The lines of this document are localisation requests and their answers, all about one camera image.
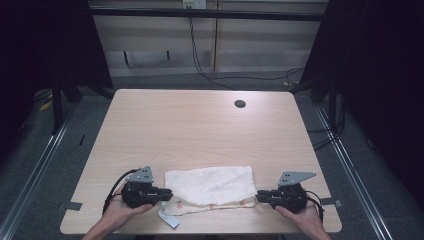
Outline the black stand post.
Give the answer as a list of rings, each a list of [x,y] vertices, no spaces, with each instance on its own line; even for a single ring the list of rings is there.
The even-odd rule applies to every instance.
[[[330,91],[329,91],[329,124],[332,131],[336,131],[336,105],[337,105],[337,89],[336,82],[334,77],[330,81]]]
[[[59,131],[63,123],[61,85],[57,76],[53,78],[52,103],[54,114],[54,125],[52,134],[55,135]]]

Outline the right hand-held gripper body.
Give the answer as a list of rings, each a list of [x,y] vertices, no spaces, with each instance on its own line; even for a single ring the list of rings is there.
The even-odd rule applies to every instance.
[[[282,206],[294,214],[302,211],[307,205],[308,196],[301,182],[315,176],[315,172],[283,172],[277,183],[278,188],[271,191],[271,206]]]

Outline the white printed towel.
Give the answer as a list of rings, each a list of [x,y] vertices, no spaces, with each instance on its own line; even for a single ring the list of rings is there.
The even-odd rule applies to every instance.
[[[177,216],[217,209],[252,208],[256,205],[251,166],[218,166],[165,173],[165,187],[174,196],[162,202],[159,217],[171,228]]]

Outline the grey tape strip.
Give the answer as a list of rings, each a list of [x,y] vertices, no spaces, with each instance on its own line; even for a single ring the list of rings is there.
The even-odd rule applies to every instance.
[[[323,206],[334,205],[336,208],[343,206],[343,203],[341,200],[335,200],[333,198],[323,198],[321,199],[321,204]]]
[[[63,202],[60,203],[58,206],[58,210],[66,211],[66,210],[73,210],[73,211],[79,211],[82,207],[81,203],[78,202]]]

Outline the white wall socket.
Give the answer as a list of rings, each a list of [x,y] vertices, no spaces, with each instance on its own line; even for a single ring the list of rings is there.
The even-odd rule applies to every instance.
[[[182,0],[184,9],[205,10],[207,8],[206,0]]]

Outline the metal floor rail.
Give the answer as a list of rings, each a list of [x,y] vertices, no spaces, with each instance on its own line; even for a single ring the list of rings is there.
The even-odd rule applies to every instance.
[[[321,124],[325,128],[325,132],[334,149],[343,169],[345,170],[349,181],[357,195],[359,202],[378,238],[378,240],[395,240],[386,224],[383,216],[378,210],[375,202],[371,198],[367,188],[364,185],[355,165],[352,162],[340,137],[330,128],[329,116],[322,106],[315,107]]]
[[[31,172],[27,181],[20,191],[17,200],[8,211],[3,223],[0,225],[0,240],[12,240],[38,186],[41,183],[42,177],[44,176],[47,168],[53,159],[57,148],[60,146],[62,139],[67,132],[69,122],[73,118],[77,107],[73,106],[64,122],[60,125],[57,132],[53,134],[42,155],[39,157],[38,162]]]

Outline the dark curtain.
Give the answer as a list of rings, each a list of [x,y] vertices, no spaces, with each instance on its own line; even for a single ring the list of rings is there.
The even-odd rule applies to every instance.
[[[424,208],[424,0],[328,0],[301,82],[331,89]]]
[[[42,89],[112,86],[88,0],[0,0],[0,163]]]

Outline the black horizontal bar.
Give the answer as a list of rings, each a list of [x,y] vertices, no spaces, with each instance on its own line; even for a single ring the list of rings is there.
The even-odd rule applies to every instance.
[[[229,10],[92,7],[89,9],[89,11],[92,15],[105,15],[105,16],[183,17],[183,18],[248,19],[248,20],[280,20],[280,21],[311,21],[311,22],[321,22],[326,19],[326,16],[324,14],[229,11]]]

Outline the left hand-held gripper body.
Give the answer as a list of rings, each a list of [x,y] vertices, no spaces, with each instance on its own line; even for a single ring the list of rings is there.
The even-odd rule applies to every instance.
[[[121,190],[122,200],[130,208],[145,204],[155,205],[159,201],[159,188],[153,185],[154,179],[150,166],[136,170],[126,178]]]

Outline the person's right hand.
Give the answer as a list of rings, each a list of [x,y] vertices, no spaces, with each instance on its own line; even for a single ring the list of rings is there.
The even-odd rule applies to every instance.
[[[323,224],[319,218],[316,205],[312,201],[308,201],[306,207],[297,214],[282,206],[276,206],[275,210],[283,217],[291,220],[305,235],[313,236],[323,230]]]

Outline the person's left hand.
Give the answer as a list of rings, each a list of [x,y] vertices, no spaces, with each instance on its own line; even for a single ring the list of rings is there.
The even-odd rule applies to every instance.
[[[108,230],[114,231],[125,225],[132,217],[144,214],[152,208],[151,204],[130,208],[122,200],[121,195],[116,195],[112,197],[108,208],[102,215],[101,221]]]

